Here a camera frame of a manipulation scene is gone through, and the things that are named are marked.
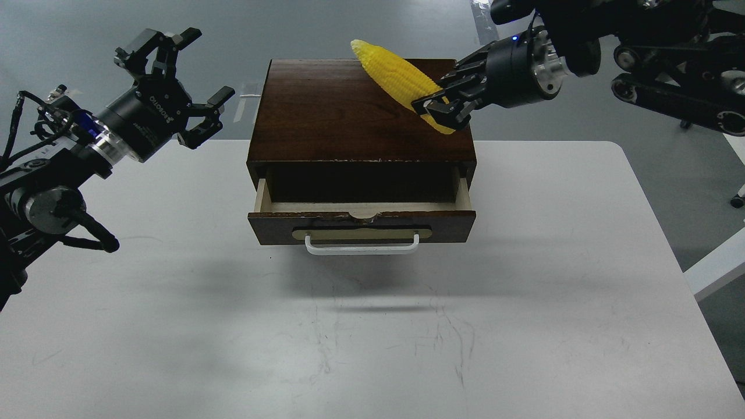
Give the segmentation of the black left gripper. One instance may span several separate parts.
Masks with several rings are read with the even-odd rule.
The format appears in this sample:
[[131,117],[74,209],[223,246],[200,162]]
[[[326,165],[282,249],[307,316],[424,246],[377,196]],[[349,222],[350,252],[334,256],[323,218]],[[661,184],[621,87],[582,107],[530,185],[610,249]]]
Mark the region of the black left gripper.
[[[222,87],[207,103],[192,104],[176,78],[179,51],[201,36],[196,27],[173,35],[145,29],[128,46],[115,48],[113,61],[134,79],[134,86],[96,117],[122,138],[133,159],[150,159],[175,133],[180,145],[195,150],[222,129],[220,115],[234,88]],[[203,121],[187,130],[187,119],[196,117]]]

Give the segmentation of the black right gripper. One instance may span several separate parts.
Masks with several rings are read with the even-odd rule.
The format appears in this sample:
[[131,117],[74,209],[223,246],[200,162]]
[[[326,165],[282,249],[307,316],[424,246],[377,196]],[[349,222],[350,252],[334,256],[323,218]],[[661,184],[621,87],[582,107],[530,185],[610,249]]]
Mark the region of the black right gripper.
[[[471,76],[477,80],[486,76],[486,83],[461,81]],[[411,105],[419,116],[430,116],[440,126],[462,130],[468,126],[471,112],[487,103],[511,108],[555,98],[565,77],[566,64],[548,30],[532,27],[461,59],[438,80],[442,90]]]

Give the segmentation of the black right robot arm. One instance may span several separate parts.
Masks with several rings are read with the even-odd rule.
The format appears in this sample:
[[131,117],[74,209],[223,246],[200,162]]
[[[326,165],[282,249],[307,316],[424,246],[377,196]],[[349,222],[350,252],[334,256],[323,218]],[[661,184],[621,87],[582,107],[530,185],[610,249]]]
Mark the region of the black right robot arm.
[[490,13],[495,24],[531,21],[458,61],[412,100],[417,114],[460,130],[488,105],[551,100],[568,74],[598,72],[599,39],[614,35],[616,98],[682,127],[743,136],[743,15],[711,1],[494,1]]

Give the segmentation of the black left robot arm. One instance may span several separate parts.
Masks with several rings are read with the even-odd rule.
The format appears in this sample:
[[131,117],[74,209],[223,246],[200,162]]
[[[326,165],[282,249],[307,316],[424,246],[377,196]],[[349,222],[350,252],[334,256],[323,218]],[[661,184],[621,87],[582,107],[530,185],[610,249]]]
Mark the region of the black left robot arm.
[[171,138],[194,150],[223,127],[222,87],[206,103],[192,100],[176,77],[179,53],[201,36],[146,29],[114,61],[133,85],[101,112],[78,106],[59,85],[42,99],[19,91],[2,152],[2,305],[22,291],[27,267],[54,244],[109,254],[119,241],[86,209],[80,186],[107,178],[125,157],[145,162]]

